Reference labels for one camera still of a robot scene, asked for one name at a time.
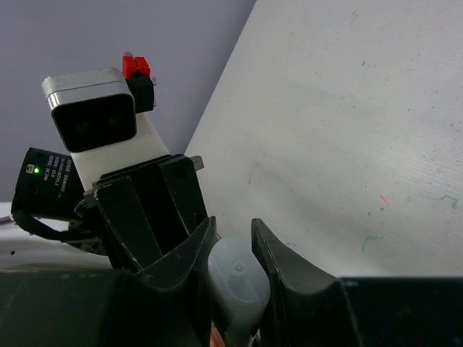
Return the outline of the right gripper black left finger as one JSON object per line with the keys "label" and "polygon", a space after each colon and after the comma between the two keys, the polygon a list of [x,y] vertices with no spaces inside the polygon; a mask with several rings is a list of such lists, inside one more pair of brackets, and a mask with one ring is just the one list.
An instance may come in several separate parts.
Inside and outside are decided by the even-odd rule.
{"label": "right gripper black left finger", "polygon": [[137,274],[128,286],[127,346],[208,346],[208,255],[216,243],[209,217],[190,237]]}

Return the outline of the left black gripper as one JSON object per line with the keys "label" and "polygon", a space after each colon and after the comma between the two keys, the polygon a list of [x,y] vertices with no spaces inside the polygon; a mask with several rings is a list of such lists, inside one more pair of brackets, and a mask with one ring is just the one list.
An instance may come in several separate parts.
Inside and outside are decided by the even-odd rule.
{"label": "left black gripper", "polygon": [[91,224],[114,269],[143,271],[207,218],[199,155],[165,155],[102,176],[75,212]]}

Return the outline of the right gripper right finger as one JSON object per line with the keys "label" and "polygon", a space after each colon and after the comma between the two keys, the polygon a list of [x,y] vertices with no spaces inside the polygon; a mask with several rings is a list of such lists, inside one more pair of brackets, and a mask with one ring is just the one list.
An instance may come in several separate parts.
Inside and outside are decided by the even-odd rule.
{"label": "right gripper right finger", "polygon": [[252,220],[251,241],[271,287],[261,346],[359,346],[338,278],[285,245],[259,218]]}

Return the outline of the pastel orange highlighter body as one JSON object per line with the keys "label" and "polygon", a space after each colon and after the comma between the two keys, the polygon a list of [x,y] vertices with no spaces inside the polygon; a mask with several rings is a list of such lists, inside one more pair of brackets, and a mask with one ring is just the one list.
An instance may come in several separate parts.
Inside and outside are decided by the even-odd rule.
{"label": "pastel orange highlighter body", "polygon": [[271,296],[268,276],[246,243],[219,239],[208,256],[214,317],[227,346],[249,346]]}

